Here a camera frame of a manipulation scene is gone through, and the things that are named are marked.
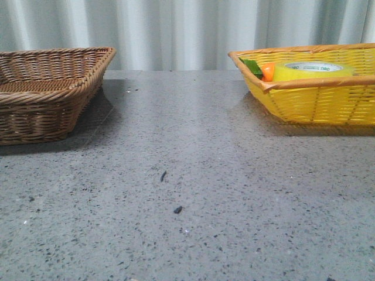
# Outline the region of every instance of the debris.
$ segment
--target debris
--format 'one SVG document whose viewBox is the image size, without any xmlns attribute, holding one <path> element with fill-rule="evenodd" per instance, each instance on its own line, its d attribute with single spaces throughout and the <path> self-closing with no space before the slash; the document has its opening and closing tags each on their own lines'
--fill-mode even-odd
<svg viewBox="0 0 375 281">
<path fill-rule="evenodd" d="M 175 208 L 175 210 L 173 211 L 175 214 L 179 214 L 181 213 L 182 211 L 182 206 L 178 207 L 178 208 Z"/>
<path fill-rule="evenodd" d="M 164 181 L 164 177 L 166 175 L 166 171 L 164 171 L 164 173 L 162 174 L 162 177 L 160 178 L 160 182 L 163 182 Z"/>
</svg>

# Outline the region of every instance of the white curtain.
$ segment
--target white curtain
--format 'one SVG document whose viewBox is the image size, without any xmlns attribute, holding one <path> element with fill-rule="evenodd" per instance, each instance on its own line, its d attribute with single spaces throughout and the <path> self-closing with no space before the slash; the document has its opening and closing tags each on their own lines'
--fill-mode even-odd
<svg viewBox="0 0 375 281">
<path fill-rule="evenodd" d="M 375 41 L 374 0 L 0 0 L 0 50 L 112 46 L 112 70 L 234 69 L 232 50 Z"/>
</svg>

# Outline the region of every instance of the basket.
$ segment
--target basket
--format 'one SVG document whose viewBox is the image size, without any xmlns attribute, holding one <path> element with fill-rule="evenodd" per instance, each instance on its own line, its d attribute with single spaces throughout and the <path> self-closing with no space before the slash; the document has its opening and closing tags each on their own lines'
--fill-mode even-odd
<svg viewBox="0 0 375 281">
<path fill-rule="evenodd" d="M 0 52 L 0 145 L 66 138 L 103 82 L 111 47 Z"/>
<path fill-rule="evenodd" d="M 249 90 L 273 115 L 297 124 L 375 125 L 375 43 L 317 45 L 230 52 Z M 355 76 L 263 82 L 242 59 L 264 63 L 328 61 Z"/>
</svg>

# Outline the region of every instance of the table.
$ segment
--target table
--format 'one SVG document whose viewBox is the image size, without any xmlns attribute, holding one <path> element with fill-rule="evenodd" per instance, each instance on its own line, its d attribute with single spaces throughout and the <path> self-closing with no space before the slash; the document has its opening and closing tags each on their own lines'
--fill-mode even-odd
<svg viewBox="0 0 375 281">
<path fill-rule="evenodd" d="M 0 280 L 375 280 L 374 135 L 108 71 L 67 139 L 0 147 Z"/>
</svg>

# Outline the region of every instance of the yellow tape roll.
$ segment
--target yellow tape roll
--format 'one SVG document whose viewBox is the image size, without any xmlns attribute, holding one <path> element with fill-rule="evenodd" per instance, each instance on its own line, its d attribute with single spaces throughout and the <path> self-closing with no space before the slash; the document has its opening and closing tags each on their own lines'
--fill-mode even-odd
<svg viewBox="0 0 375 281">
<path fill-rule="evenodd" d="M 277 63 L 273 81 L 288 81 L 305 78 L 343 77 L 354 75 L 354 68 L 324 61 L 296 61 Z"/>
</svg>

